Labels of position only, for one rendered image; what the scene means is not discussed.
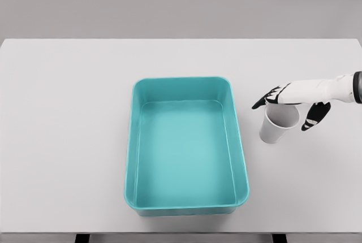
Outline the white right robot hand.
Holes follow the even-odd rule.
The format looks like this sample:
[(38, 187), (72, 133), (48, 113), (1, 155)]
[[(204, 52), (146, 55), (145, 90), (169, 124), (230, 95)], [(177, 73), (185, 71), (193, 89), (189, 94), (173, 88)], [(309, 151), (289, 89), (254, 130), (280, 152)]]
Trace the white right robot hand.
[(267, 103), (277, 105), (311, 104), (302, 131), (307, 131), (319, 124), (331, 109), (331, 103), (325, 98), (324, 86), (318, 88), (321, 80), (299, 80), (276, 86), (262, 96), (253, 106), (255, 110)]

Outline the white paper cup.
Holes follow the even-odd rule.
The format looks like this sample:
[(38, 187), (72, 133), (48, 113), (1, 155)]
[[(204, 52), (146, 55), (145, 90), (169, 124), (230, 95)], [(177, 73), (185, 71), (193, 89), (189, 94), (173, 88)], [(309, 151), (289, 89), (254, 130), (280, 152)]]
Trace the white paper cup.
[(259, 131), (260, 139), (267, 144), (277, 143), (289, 130), (296, 127), (300, 114), (295, 105), (267, 103)]

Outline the teal plastic basket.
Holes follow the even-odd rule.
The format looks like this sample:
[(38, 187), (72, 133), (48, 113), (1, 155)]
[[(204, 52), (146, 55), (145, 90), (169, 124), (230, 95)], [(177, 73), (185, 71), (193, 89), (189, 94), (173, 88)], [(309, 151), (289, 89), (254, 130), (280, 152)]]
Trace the teal plastic basket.
[(249, 197), (230, 82), (144, 78), (132, 88), (124, 199), (140, 216), (229, 214)]

